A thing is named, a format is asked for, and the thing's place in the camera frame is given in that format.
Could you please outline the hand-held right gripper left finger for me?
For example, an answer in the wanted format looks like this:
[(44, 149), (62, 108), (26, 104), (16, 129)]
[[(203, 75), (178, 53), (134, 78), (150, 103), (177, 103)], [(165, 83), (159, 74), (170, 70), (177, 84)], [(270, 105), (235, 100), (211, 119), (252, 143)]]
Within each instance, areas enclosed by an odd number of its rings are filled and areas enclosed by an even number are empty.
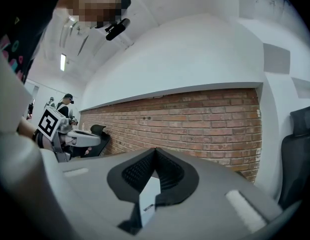
[(105, 157), (58, 162), (54, 153), (42, 150), (47, 179), (72, 230), (81, 240), (150, 240), (140, 232), (131, 235), (118, 228), (128, 220), (134, 205), (121, 201), (107, 183), (116, 165), (142, 154), (142, 150)]

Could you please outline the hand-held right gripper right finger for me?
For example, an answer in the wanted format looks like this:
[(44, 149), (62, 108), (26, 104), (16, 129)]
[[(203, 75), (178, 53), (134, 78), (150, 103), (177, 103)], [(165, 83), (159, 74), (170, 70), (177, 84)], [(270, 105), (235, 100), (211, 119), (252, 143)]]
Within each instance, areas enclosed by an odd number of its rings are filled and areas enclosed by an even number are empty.
[(239, 240), (250, 235), (237, 214), (238, 206), (233, 206), (226, 197), (230, 191), (240, 192), (266, 223), (283, 212), (269, 195), (230, 168), (177, 151), (170, 154), (196, 169), (198, 186), (181, 204), (155, 208), (155, 195), (161, 190), (154, 174), (140, 195), (143, 227), (137, 239)]

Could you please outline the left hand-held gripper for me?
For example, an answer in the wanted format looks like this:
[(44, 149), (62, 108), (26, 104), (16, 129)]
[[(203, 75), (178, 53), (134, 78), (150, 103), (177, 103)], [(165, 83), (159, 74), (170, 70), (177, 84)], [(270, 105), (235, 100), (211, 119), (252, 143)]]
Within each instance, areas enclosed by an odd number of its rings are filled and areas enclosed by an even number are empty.
[(73, 147), (94, 147), (101, 138), (87, 131), (73, 130), (71, 119), (55, 108), (46, 106), (36, 129), (36, 143), (55, 154), (58, 162), (68, 162)]

